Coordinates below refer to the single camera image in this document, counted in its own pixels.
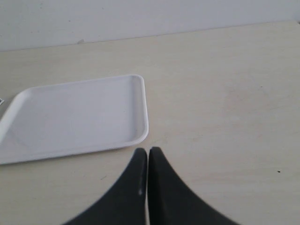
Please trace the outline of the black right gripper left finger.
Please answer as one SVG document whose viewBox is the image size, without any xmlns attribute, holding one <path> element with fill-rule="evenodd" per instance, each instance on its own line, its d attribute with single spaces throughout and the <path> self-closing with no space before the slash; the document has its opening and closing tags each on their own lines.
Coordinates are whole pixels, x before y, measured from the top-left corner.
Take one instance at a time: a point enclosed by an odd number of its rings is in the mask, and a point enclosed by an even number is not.
<svg viewBox="0 0 300 225">
<path fill-rule="evenodd" d="M 148 157 L 137 148 L 111 188 L 67 225 L 144 225 Z"/>
</svg>

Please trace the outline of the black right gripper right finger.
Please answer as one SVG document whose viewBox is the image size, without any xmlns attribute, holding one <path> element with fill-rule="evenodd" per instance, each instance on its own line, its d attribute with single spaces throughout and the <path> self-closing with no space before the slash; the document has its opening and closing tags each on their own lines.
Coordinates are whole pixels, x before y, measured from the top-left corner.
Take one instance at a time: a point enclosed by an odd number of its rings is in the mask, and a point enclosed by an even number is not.
<svg viewBox="0 0 300 225">
<path fill-rule="evenodd" d="M 148 210 L 151 225 L 237 224 L 197 196 L 159 147 L 152 147 L 149 152 Z"/>
</svg>

